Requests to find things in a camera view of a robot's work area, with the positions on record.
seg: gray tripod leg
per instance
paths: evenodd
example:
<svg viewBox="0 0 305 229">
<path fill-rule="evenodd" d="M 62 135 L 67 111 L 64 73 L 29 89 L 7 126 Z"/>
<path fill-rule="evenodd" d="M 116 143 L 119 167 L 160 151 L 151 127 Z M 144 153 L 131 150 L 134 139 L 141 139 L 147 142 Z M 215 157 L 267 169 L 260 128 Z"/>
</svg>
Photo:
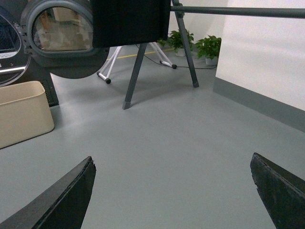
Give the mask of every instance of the gray tripod leg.
<svg viewBox="0 0 305 229">
<path fill-rule="evenodd" d="M 127 89 L 125 101 L 123 103 L 123 107 L 122 107 L 123 110 L 126 110 L 126 109 L 130 108 L 130 106 L 131 106 L 133 91 L 134 91 L 135 85 L 137 83 L 137 79 L 138 79 L 141 64 L 142 64 L 142 61 L 143 61 L 143 58 L 144 58 L 146 47 L 147 47 L 147 43 L 140 44 L 139 51 L 138 51 L 138 54 L 137 54 L 137 58 L 136 58 L 135 63 L 134 63 L 132 76 L 131 76 L 130 81 L 129 81 L 129 86 L 128 86 L 128 89 Z"/>
<path fill-rule="evenodd" d="M 172 0 L 172 3 L 173 3 L 174 6 L 180 6 L 181 5 L 179 3 L 179 0 Z M 187 59 L 187 62 L 189 64 L 189 69 L 190 69 L 191 78 L 192 78 L 192 81 L 193 81 L 193 86 L 194 87 L 199 87 L 199 83 L 198 83 L 198 80 L 197 80 L 196 71 L 195 71 L 195 67 L 194 67 L 194 62 L 193 62 L 193 58 L 192 58 L 192 53 L 191 53 L 190 45 L 189 45 L 189 42 L 188 42 L 188 39 L 187 39 L 187 32 L 186 32 L 184 21 L 183 21 L 184 13 L 175 12 L 175 15 L 176 15 L 179 31 L 182 35 L 183 46 L 184 46 L 184 50 L 185 50 L 186 59 Z"/>
</svg>

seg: white flower pot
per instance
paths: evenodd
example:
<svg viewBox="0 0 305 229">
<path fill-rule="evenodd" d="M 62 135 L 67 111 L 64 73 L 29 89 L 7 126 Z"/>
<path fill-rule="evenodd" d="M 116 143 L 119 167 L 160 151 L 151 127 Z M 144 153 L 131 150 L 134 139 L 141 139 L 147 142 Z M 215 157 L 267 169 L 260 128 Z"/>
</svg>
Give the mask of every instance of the white flower pot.
<svg viewBox="0 0 305 229">
<path fill-rule="evenodd" d="M 206 58 L 205 63 L 207 65 L 217 65 L 218 64 L 218 57 L 214 57 L 212 60 L 210 58 Z"/>
<path fill-rule="evenodd" d="M 178 49 L 178 52 L 176 52 L 176 56 L 185 56 L 184 49 Z"/>
</svg>

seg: porthole window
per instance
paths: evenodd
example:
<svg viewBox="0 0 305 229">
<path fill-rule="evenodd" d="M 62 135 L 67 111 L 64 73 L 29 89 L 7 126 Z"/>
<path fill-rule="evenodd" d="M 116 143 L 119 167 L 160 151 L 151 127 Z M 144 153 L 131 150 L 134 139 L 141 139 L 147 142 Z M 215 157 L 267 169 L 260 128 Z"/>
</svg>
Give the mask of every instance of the porthole window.
<svg viewBox="0 0 305 229">
<path fill-rule="evenodd" d="M 18 28 L 13 16 L 0 6 L 0 87 L 18 80 L 31 59 L 21 49 Z"/>
<path fill-rule="evenodd" d="M 36 18 L 32 40 L 45 52 L 87 51 L 92 49 L 92 26 L 74 10 L 53 7 Z"/>
</svg>

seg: green plant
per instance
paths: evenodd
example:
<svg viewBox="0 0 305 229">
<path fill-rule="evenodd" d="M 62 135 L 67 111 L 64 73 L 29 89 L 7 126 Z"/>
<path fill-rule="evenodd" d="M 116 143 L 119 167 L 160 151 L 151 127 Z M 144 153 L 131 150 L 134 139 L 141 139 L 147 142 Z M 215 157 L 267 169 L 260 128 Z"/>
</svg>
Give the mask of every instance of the green plant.
<svg viewBox="0 0 305 229">
<path fill-rule="evenodd" d="M 164 46 L 166 45 L 166 41 L 165 41 L 165 40 L 160 39 L 160 40 L 158 40 L 157 42 L 158 42 L 162 47 L 164 47 Z"/>
<path fill-rule="evenodd" d="M 192 41 L 194 41 L 194 37 L 193 37 L 194 34 L 190 33 L 189 31 L 186 31 L 186 34 L 187 34 L 187 39 L 188 39 L 189 44 L 190 44 L 190 48 L 191 48 L 191 50 L 193 50 L 193 43 L 192 43 Z M 183 48 L 183 40 L 182 40 L 180 32 L 173 30 L 170 33 L 169 38 L 167 39 L 167 44 L 171 48 L 173 48 L 173 50 L 175 52 L 178 52 L 178 49 L 182 49 Z"/>
<path fill-rule="evenodd" d="M 215 36 L 208 35 L 208 38 L 198 40 L 195 44 L 198 49 L 198 58 L 205 56 L 211 60 L 214 57 L 219 57 L 221 38 L 216 38 Z"/>
</svg>

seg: black panel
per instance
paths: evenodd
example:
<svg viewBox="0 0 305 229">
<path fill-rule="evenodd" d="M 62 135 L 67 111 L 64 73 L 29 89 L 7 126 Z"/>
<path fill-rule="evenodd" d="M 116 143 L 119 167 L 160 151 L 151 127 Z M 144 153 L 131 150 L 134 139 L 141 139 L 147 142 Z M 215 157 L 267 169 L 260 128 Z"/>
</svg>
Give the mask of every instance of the black panel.
<svg viewBox="0 0 305 229">
<path fill-rule="evenodd" d="M 95 179 L 91 157 L 0 224 L 1 229 L 80 229 Z"/>
<path fill-rule="evenodd" d="M 305 228 L 305 181 L 254 153 L 252 177 L 277 229 Z"/>
<path fill-rule="evenodd" d="M 93 46 L 112 47 L 167 40 L 170 0 L 91 0 Z"/>
</svg>

